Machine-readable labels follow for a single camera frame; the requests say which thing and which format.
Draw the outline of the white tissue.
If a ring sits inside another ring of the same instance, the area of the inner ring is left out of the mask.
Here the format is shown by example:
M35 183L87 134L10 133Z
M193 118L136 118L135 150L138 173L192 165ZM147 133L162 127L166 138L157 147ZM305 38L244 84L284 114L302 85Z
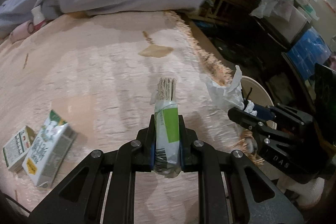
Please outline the white tissue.
M225 112L236 107L252 116L256 116L257 111L254 109L254 103L248 99L248 96L243 97L241 85L243 78L242 71L238 65L235 68L236 71L233 80L228 86L220 86L208 76L205 78L210 98L216 107Z

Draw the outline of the pink cylindrical bottle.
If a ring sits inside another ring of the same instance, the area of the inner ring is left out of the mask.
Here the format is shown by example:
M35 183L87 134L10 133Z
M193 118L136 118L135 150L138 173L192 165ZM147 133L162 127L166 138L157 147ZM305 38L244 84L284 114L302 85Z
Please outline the pink cylindrical bottle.
M10 34L9 39L12 43L28 38L34 33L34 24L32 21L27 21L17 26Z

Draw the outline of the blue storage box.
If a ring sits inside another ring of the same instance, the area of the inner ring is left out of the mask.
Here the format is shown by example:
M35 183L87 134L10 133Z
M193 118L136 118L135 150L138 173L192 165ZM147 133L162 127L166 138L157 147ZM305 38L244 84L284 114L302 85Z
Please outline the blue storage box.
M315 64L323 65L330 55L329 46L314 27L309 28L287 53L304 81L314 75Z

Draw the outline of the green white medicine box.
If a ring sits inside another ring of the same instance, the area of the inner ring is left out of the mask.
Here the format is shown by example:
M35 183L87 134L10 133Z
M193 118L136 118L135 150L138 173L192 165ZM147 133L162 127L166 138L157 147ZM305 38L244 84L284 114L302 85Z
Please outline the green white medicine box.
M18 172L22 168L22 163L34 142L35 136L35 132L30 127L24 126L3 146L3 155L10 172Z

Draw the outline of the green white snack wrapper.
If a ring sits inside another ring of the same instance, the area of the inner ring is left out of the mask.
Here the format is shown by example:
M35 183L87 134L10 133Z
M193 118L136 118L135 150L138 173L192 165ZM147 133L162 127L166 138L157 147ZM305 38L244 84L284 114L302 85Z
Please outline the green white snack wrapper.
M165 178L175 178L181 171L176 85L175 78L160 78L150 101L154 105L154 171Z

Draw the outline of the green white milk carton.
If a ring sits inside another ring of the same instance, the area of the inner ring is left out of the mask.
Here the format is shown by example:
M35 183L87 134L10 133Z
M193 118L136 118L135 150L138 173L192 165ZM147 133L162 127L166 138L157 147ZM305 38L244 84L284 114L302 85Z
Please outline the green white milk carton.
M76 137L69 123L51 110L22 163L34 186L51 187Z

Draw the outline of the small white red bottle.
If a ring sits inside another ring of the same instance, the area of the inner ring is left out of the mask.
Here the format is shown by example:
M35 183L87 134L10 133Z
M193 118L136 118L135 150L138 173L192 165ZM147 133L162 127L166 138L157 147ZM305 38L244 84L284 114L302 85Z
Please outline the small white red bottle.
M43 24L46 23L46 18L42 13L42 8L40 5L37 7L34 7L31 10L31 13L33 15L33 25L34 27L42 26Z

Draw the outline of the pink fringed bed blanket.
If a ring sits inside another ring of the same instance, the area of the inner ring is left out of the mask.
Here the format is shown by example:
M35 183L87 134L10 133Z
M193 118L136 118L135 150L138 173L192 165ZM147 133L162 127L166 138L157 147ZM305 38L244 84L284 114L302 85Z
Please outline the pink fringed bed blanket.
M63 15L29 38L1 41L1 143L24 126L38 131L57 112L77 133L59 183L94 149L133 140L149 125L159 79L174 77L185 125L218 150L241 149L240 130L206 87L215 61L235 70L172 12Z

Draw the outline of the white plastic trash bucket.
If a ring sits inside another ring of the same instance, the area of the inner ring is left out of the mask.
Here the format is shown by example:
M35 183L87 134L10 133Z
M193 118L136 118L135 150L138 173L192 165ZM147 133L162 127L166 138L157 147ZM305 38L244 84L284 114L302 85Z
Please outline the white plastic trash bucket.
M243 98L246 99L248 97L254 103L257 117L266 121L267 125L272 129L276 129L277 124L270 119L271 115L265 109L267 106L274 106L266 90L256 80L248 76L242 76L240 82Z

